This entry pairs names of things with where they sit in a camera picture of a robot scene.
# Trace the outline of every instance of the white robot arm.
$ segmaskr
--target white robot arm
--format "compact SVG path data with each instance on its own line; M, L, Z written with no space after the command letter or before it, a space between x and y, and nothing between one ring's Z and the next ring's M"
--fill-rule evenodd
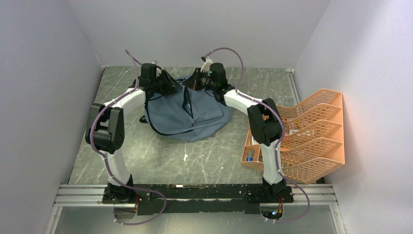
M281 137L282 123L279 123L276 118L272 116L272 114L263 106L245 98L249 97L250 99L254 99L253 97L242 94L239 91L235 92L234 87L227 83L225 70L222 64L212 63L210 59L208 59L206 63L208 64L204 65L203 69L208 69L207 73L205 70L202 71L197 68L194 74L183 82L183 85L190 87L193 90L212 90L217 102L233 107L248 115L252 135L261 145L263 153L263 183L269 187L271 194L276 194L285 188L285 180L279 174L281 171L279 171L276 167L276 160L278 161L278 165L281 165L280 144L278 144L277 149L274 148ZM121 146L124 140L123 118L133 109L145 104L145 100L150 98L151 92L152 94L154 92L156 93L156 90L151 90L150 87L153 85L153 80L158 80L159 74L157 72L157 68L158 66L154 64L143 64L141 74L150 74L148 77L141 76L139 80L139 85L144 87L145 91L135 90L132 92L132 88L128 89L125 92L129 93L128 95L117 101L113 106L105 111L105 114L99 120L99 124L94 131L94 142L96 148L108 157L108 164L113 176L123 184L133 186L132 177L125 165L121 151ZM276 110L275 103L272 99L268 98L265 100L256 100L262 101ZM90 143L90 126L96 118L97 113L99 113L104 106L109 105L111 102L112 101L103 105L94 104L91 106L85 135L87 143ZM263 115L269 116L269 119L264 121ZM107 127L100 124L102 122L106 122L107 120L109 120ZM117 187L116 189L122 187L122 185L117 183L111 176L109 176L108 186Z

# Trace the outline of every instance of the wire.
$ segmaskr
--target wire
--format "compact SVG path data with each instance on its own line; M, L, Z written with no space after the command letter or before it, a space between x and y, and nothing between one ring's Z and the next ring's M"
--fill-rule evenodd
M116 208L116 209L119 211L126 212L126 213L136 214L136 211L128 211L127 209L122 209L122 208Z
M131 60L132 60L134 66L135 66L135 69L136 69L136 82L135 82L135 87L131 90L131 93L133 93L133 92L135 92L136 90L138 90L138 83L139 83L139 75L138 75L138 66L137 66L137 64L140 64L140 65L142 65L142 64L132 56L132 54L129 52L129 50L125 50L125 52L129 55L129 57L131 57ZM156 214L154 217L152 217L152 218L150 218L150 219L148 219L148 220L145 220L145 221L142 221L142 222L138 222L138 223L124 223L124 222L119 221L119 220L116 218L115 210L113 210L113 217L114 217L114 221L115 221L115 222L117 222L117 223L119 223L119 224L122 224L122 225L133 226L133 225L140 225L140 224L148 223L148 222L150 222L150 221L158 218L158 217L163 213L163 211L165 210L165 208L166 208L166 206L167 206L167 199L166 199L166 197L165 197L161 192L158 192L158 191L152 190L152 189L142 189L142 188L132 187L132 186L129 186L129 185L124 184L122 181L120 181L119 179L117 179L117 178L114 176L114 174L113 174L113 172L112 172L112 170L111 170L111 168L110 168L110 166L109 166L108 157L107 157L104 153L100 152L100 151L96 148L96 145L94 144L94 138L93 138L94 131L95 131L95 129L96 129L96 125L97 125L97 123L99 122L99 119L102 117L103 113L105 113L105 111L106 111L109 107L113 106L115 103L119 102L121 99L123 99L123 98L126 97L127 95L129 95L129 92L126 92L126 93L120 95L120 96L117 97L115 100L113 100L113 101L110 102L108 105L106 105L106 106L99 112L99 114L97 114L95 120L94 120L93 123L92 123L92 127L91 127L90 143L91 143L92 149L93 149L96 153L98 153L100 156L102 156L103 161L105 162L105 167L106 167L106 170L108 171L109 176L110 176L116 183L118 183L118 184L121 185L122 187L125 187L125 188L128 188L128 189L132 189L132 190L135 190L135 191L142 191L142 192L146 192L146 193L155 193L155 194L158 194L158 195L160 195L160 196L162 197L162 199L164 200L164 206L162 207L161 211L160 211L158 214Z
M135 195L135 197L136 197L136 202L135 202L135 212L138 212L138 201L139 201L139 197L138 197L138 195Z
M280 213L282 213L283 208L284 208L284 198L281 196L280 202L278 204L278 210L280 211Z
M204 90L205 90L205 93L206 93L208 96L214 97L214 95L209 94L206 89L204 89Z
M220 48L217 48L217 49L215 49L215 50L213 50L213 51L210 51L209 53L207 53L207 54L205 55L205 57L210 56L212 53L214 53L215 51L218 51L218 50L229 50L229 51L232 51L232 52L234 52L234 53L237 55L237 57L240 59L240 62L241 62L241 75L240 75L240 79L239 79L237 85L235 86L235 93L238 94L238 95L240 95L240 96L242 96L243 98L246 98L246 99L250 100L250 101L253 101L253 102L255 102L255 103L261 104L262 106L264 106L265 108L267 108L269 111L271 111L271 113L277 118L278 122L281 123L282 135L281 135L280 139L278 140L278 142L277 142L277 143L275 144L275 146L274 146L275 155L277 155L277 146L281 143L282 139L283 139L284 136L285 136L285 127L284 127L284 124L282 124L281 117L280 117L271 107L269 107L267 104L263 103L262 101L258 101L258 100L256 100L256 99L252 99L252 98L250 98L249 96L246 96L246 95L242 94L241 92L238 92L238 87L240 86L241 80L243 79L243 76L244 76L244 62L243 62L241 56L240 56L235 50L233 50L233 49L231 49L231 48L228 48L228 47L220 47ZM304 189L303 189L301 186L299 186L297 183L291 181L290 179L286 178L286 177L281 173L280 166L279 166L279 164L278 164L278 159L275 160L275 165L276 165L278 174L279 174L283 179L285 179L286 181L292 183L294 186L296 186L298 189L300 189L301 192L304 194L305 198L307 199L307 208L305 209L305 211L304 211L302 214L300 214L299 216L297 216L297 217L295 217L295 218L292 218L292 219L275 220L275 222L278 222L278 223L287 223L287 222L292 222L292 221L295 221L295 220L297 220L297 219L300 219L300 218L302 218L304 215L306 215L306 214L308 213L308 211L310 210L310 198L308 197L307 193L304 191Z

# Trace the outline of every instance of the white enclosure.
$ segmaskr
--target white enclosure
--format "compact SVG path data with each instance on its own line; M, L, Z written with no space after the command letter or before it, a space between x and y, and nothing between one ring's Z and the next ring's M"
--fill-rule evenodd
M43 233L102 68L65 0L0 3L0 233Z
M346 165L332 182L349 234L413 231L413 2L332 0L295 68L301 98L343 92Z
M248 67L293 68L329 0L68 0L104 65L142 61L198 66L200 56L227 46ZM239 66L230 53L216 53Z

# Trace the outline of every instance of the small bottle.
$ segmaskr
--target small bottle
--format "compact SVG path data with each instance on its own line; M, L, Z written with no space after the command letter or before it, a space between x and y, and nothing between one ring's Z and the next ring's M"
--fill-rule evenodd
M254 156L254 151L248 150L248 151L246 152L246 161L247 161L247 162L252 161L253 156Z

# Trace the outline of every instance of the orange desk organizer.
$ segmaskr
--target orange desk organizer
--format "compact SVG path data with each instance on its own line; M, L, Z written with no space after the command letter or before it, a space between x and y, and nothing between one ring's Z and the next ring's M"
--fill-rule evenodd
M310 184L344 165L342 93L320 89L294 107L277 108L285 127L281 162L287 178ZM248 150L254 151L252 161L246 161ZM264 170L260 156L248 130L241 165Z

